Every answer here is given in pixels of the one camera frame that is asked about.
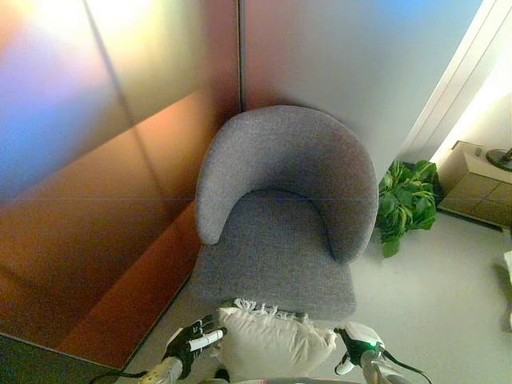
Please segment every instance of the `gray floor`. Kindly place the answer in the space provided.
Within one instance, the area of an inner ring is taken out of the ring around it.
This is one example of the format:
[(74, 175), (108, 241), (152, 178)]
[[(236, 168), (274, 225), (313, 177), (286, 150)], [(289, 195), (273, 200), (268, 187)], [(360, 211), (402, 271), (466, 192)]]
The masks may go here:
[[(400, 253), (390, 259), (382, 259), (374, 234), (365, 254), (351, 265), (358, 309), (350, 320), (376, 329), (396, 358), (424, 370), (436, 384), (510, 384), (512, 288), (503, 252), (511, 249), (502, 232), (443, 213), (432, 230), (408, 233)], [(127, 371), (158, 363), (169, 336), (203, 313), (184, 289)], [(344, 353), (339, 345), (312, 376), (339, 378), (333, 368)], [(210, 378), (217, 367), (204, 353), (183, 384)], [(344, 379), (364, 382), (358, 368)]]

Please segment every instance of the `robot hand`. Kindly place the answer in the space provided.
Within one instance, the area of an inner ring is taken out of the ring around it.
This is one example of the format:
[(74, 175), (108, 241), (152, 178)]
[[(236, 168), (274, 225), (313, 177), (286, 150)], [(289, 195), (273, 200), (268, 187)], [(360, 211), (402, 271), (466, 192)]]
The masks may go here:
[(205, 334), (213, 327), (214, 317), (210, 314), (197, 320), (191, 326), (180, 328), (167, 342), (166, 354), (163, 359), (176, 357), (181, 360), (182, 373), (179, 378), (186, 378), (192, 369), (192, 363), (202, 350), (208, 348), (210, 344), (221, 339), (227, 333), (227, 329), (223, 327)]

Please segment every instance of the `cabinet drawer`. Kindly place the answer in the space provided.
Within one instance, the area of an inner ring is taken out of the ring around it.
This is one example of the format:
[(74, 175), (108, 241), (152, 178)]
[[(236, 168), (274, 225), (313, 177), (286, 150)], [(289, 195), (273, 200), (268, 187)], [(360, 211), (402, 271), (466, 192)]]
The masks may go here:
[(464, 179), (454, 188), (476, 198), (485, 198), (499, 186), (500, 182), (492, 178), (486, 178), (478, 174), (467, 174)]
[(480, 201), (480, 198), (464, 194), (456, 188), (442, 200), (439, 206), (462, 214), (470, 214)]
[(489, 200), (482, 200), (471, 214), (477, 218), (495, 222), (500, 226), (512, 224), (512, 207)]
[(495, 190), (493, 190), (487, 200), (512, 206), (512, 184), (502, 182)]

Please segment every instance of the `gray upholstery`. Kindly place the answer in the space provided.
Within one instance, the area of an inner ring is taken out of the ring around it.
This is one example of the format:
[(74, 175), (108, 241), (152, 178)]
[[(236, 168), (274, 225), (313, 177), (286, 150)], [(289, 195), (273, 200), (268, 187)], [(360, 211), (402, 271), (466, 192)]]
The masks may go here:
[(337, 120), (296, 106), (240, 114), (202, 164), (190, 288), (339, 320), (354, 310), (346, 264), (366, 248), (377, 203), (370, 156)]
[(217, 245), (202, 246), (192, 289), (218, 305), (243, 297), (320, 319), (339, 320), (355, 309), (349, 267), (330, 256), (318, 212), (279, 190), (238, 200)]

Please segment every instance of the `green leaves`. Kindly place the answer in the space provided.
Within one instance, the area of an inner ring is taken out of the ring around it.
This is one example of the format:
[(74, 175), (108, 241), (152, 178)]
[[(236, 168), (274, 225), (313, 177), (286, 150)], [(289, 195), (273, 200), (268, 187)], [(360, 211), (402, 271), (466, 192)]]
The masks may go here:
[(393, 240), (390, 240), (390, 241), (382, 244), (382, 255), (385, 258), (390, 258), (394, 254), (396, 254), (399, 249), (400, 249), (400, 239), (394, 238)]
[(436, 165), (420, 161), (412, 170), (395, 160), (379, 183), (377, 227), (382, 254), (389, 258), (400, 247), (408, 230), (429, 230), (435, 221), (434, 187)]

